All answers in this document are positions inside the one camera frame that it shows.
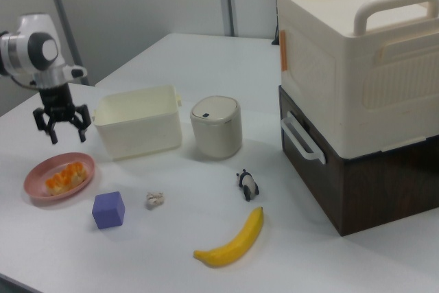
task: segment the small trash can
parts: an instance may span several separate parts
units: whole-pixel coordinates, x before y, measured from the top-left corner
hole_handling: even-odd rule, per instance
[[[192,108],[191,123],[197,146],[207,156],[227,158],[242,145],[241,107],[231,97],[202,99]]]

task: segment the toy panda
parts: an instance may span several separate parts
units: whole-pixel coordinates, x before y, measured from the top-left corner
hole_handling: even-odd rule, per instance
[[[244,189],[244,196],[248,202],[250,202],[251,196],[259,195],[259,188],[253,180],[252,174],[243,169],[241,174],[236,173],[236,177],[239,181],[239,187]]]

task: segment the foam block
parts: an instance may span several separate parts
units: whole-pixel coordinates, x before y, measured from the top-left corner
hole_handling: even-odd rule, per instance
[[[125,205],[121,193],[116,191],[96,195],[91,213],[99,229],[121,226],[125,215]]]

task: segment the banana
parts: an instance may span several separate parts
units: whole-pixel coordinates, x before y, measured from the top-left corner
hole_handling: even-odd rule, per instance
[[[213,250],[195,250],[193,257],[211,267],[226,266],[243,256],[253,245],[263,225],[263,209],[250,213],[241,231],[226,245]]]

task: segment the white drawer handle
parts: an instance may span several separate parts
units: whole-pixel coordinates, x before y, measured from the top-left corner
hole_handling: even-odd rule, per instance
[[[289,129],[288,124],[292,125],[292,128],[296,130],[296,132],[300,135],[300,137],[305,141],[305,143],[313,150],[313,152],[306,151],[297,138],[294,136],[293,132]],[[289,137],[291,142],[296,146],[297,150],[303,156],[303,158],[312,161],[314,159],[318,159],[322,164],[326,163],[326,159],[324,157],[323,151],[316,145],[313,139],[308,135],[308,133],[303,129],[300,123],[291,113],[288,113],[288,116],[281,121],[281,127],[285,134]]]

